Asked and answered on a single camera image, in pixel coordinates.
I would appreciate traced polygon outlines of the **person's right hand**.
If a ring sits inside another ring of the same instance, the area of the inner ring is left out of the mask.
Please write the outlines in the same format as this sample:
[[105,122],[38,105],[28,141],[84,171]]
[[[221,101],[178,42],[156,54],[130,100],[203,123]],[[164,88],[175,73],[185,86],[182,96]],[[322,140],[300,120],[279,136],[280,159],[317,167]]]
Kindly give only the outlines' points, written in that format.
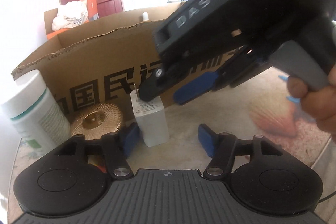
[[329,85],[327,87],[317,92],[311,92],[301,79],[289,76],[287,88],[292,97],[300,99],[302,110],[316,120],[317,127],[330,133],[333,142],[335,142],[335,66],[331,69],[328,78]]

